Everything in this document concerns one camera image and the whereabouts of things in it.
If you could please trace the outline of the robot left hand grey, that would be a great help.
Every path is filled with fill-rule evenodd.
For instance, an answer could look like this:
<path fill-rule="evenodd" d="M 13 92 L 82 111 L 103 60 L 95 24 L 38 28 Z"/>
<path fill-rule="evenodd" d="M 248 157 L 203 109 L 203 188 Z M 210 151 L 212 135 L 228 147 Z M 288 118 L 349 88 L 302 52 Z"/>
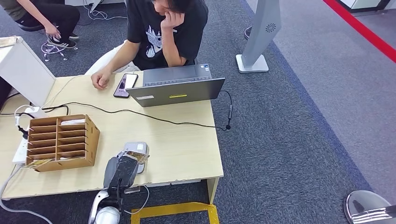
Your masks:
<path fill-rule="evenodd" d="M 118 157 L 112 157 L 108 161 L 103 180 L 103 185 L 105 189 L 115 188 L 118 186 L 119 177 L 116 175 L 118 164 Z"/>

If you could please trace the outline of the seated person's right hand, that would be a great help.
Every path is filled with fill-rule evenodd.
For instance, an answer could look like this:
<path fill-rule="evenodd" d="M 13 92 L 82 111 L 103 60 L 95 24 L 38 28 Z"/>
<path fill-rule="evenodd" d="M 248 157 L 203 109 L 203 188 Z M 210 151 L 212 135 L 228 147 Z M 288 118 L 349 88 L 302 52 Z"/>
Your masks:
<path fill-rule="evenodd" d="M 107 87 L 111 78 L 112 72 L 106 69 L 101 69 L 91 75 L 91 81 L 94 88 L 103 90 Z"/>

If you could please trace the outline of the crouching person's hand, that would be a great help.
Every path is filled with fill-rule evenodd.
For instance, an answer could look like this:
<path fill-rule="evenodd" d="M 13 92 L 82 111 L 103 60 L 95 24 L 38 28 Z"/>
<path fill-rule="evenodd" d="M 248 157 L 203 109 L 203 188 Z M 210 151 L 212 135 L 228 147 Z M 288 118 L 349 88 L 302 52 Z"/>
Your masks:
<path fill-rule="evenodd" d="M 61 39 L 60 32 L 52 23 L 44 25 L 44 29 L 48 37 Z"/>

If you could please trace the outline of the seated person's left hand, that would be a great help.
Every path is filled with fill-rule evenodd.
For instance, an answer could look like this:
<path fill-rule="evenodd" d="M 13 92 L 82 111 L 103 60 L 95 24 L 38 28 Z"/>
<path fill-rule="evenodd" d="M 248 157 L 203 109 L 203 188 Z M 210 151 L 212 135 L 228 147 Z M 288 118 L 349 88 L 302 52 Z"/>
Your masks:
<path fill-rule="evenodd" d="M 161 22 L 161 30 L 172 32 L 173 28 L 183 24 L 185 14 L 172 11 L 165 12 L 165 19 Z"/>

